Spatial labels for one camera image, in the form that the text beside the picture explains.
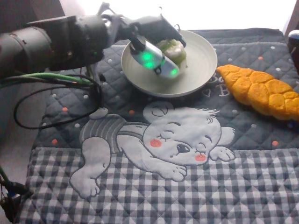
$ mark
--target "checkered fabric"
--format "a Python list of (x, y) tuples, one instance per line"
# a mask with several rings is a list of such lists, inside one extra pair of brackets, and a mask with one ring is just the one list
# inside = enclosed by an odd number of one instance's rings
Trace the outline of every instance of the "checkered fabric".
[(183, 182), (144, 172), (114, 154), (88, 201), (69, 185), (80, 149), (37, 148), (21, 223), (299, 223), (299, 150), (235, 151), (231, 162), (188, 167)]
[[(281, 32), (194, 32), (213, 44), (218, 66), (231, 63), (265, 71), (299, 92), (298, 74)], [(139, 92), (126, 80), (121, 69), (126, 43), (105, 50), (97, 65), (106, 78), (104, 107), (127, 122), (146, 123), (145, 106), (161, 99)], [(219, 74), (195, 93), (167, 101), (174, 108), (218, 110), (220, 125), (235, 129), (228, 149), (236, 159), (188, 167), (185, 179), (174, 182), (136, 168), (123, 153), (113, 154), (97, 180), (99, 195), (84, 200), (69, 180), (84, 164), (79, 135), (88, 118), (41, 130), (28, 166), (27, 186), (35, 193), (22, 202), (17, 223), (299, 223), (298, 123), (275, 120), (239, 104)], [(88, 92), (53, 90), (41, 125), (76, 117), (93, 106)]]

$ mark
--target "orange bread plush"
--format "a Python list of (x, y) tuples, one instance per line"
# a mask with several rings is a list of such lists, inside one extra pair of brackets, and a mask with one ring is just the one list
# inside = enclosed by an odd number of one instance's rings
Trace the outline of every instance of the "orange bread plush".
[(299, 94), (265, 72), (233, 65), (217, 68), (236, 100), (277, 119), (299, 120)]

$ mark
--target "plaid fabric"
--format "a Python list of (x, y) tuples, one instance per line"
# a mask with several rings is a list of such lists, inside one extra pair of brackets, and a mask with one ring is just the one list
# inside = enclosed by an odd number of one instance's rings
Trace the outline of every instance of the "plaid fabric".
[(69, 185), (80, 149), (37, 148), (20, 223), (298, 223), (299, 150), (235, 151), (231, 162), (188, 167), (185, 181), (144, 172), (121, 153), (83, 200)]

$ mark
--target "pink cheek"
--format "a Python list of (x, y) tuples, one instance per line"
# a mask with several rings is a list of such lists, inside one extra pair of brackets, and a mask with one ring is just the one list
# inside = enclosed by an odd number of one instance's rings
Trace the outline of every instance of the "pink cheek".
[(206, 160), (206, 156), (205, 155), (197, 155), (195, 157), (195, 160), (198, 161), (198, 162), (203, 162)]
[(153, 147), (161, 147), (162, 146), (162, 142), (158, 139), (153, 139), (150, 141), (150, 145)]

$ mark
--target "plate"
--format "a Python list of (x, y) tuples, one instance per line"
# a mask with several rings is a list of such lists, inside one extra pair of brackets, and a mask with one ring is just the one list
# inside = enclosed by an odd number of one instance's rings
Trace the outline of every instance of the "plate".
[(121, 55), (121, 66), (129, 82), (149, 95), (164, 98), (188, 95), (207, 83), (217, 67), (213, 46), (193, 32), (181, 30), (180, 34), (187, 42), (187, 68), (183, 74), (175, 79), (157, 76), (134, 60), (128, 44)]

